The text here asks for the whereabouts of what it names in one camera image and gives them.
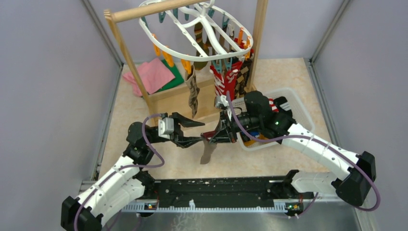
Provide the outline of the red white striped sock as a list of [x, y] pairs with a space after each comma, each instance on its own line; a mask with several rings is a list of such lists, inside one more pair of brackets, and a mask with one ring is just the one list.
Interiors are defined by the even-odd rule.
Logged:
[[214, 86], [215, 86], [215, 93], [217, 96], [225, 95], [226, 96], [226, 87], [224, 82], [224, 77], [221, 73], [219, 73], [216, 68], [211, 65], [210, 66], [210, 73], [214, 76]]

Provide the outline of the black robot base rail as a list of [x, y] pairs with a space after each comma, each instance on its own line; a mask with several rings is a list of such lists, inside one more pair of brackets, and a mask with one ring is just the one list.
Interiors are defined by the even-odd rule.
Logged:
[[288, 176], [201, 178], [150, 181], [144, 196], [124, 212], [153, 213], [283, 213], [294, 217], [315, 197], [299, 193]]

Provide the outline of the brown argyle sock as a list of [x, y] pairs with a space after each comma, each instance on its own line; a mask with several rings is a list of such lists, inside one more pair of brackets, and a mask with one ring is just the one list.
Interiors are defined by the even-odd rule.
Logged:
[[234, 90], [235, 98], [243, 97], [248, 91], [248, 81], [251, 74], [251, 66], [253, 63], [254, 55], [251, 54], [250, 58], [245, 60], [237, 74], [236, 86]]

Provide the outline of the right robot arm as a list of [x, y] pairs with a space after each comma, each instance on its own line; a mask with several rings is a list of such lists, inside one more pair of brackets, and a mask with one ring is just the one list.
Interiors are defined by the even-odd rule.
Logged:
[[220, 109], [217, 128], [209, 134], [210, 143], [233, 143], [238, 133], [244, 133], [257, 142], [276, 142], [298, 150], [327, 168], [327, 172], [305, 172], [292, 170], [282, 192], [288, 198], [300, 193], [335, 194], [346, 203], [363, 210], [370, 191], [374, 191], [376, 203], [381, 195], [375, 185], [376, 160], [367, 151], [357, 154], [326, 141], [307, 130], [293, 118], [291, 107], [285, 97], [268, 98], [259, 91], [245, 95], [245, 108], [235, 111], [228, 95], [215, 98], [215, 107]]

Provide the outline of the taupe sock maroon striped cuff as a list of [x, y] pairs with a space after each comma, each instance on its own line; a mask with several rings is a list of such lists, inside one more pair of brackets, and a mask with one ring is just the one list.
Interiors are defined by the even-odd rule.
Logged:
[[211, 143], [210, 140], [215, 135], [215, 131], [202, 133], [203, 143], [204, 143], [204, 152], [200, 160], [201, 165], [208, 164], [211, 160], [211, 155], [214, 150], [217, 148], [217, 143]]

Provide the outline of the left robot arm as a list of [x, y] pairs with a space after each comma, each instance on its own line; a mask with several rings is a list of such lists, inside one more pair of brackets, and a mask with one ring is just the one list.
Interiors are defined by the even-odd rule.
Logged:
[[204, 123], [179, 113], [153, 114], [132, 123], [127, 130], [128, 146], [113, 166], [87, 190], [63, 201], [61, 227], [66, 231], [101, 231], [131, 201], [152, 197], [154, 179], [148, 169], [165, 164], [153, 144], [170, 141], [188, 148], [202, 137], [185, 137], [182, 128], [200, 126]]

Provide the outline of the teal clothes clip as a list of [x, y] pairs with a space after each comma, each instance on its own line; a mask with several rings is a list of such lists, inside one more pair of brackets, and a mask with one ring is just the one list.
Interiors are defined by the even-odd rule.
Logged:
[[212, 66], [216, 70], [217, 73], [222, 73], [222, 59], [217, 59], [212, 61]]
[[223, 61], [224, 61], [224, 64], [225, 64], [225, 69], [227, 71], [231, 70], [233, 58], [232, 57], [226, 58], [226, 59], [223, 59]]

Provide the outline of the beige argyle sock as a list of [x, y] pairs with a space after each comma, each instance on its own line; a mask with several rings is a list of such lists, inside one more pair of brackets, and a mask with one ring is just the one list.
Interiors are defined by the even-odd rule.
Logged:
[[198, 111], [198, 94], [200, 92], [200, 88], [197, 85], [194, 65], [192, 65], [191, 67], [192, 67], [192, 73], [190, 75], [186, 73], [185, 83], [190, 92], [189, 99], [188, 99], [188, 105], [191, 108], [191, 116], [192, 118], [194, 118]]

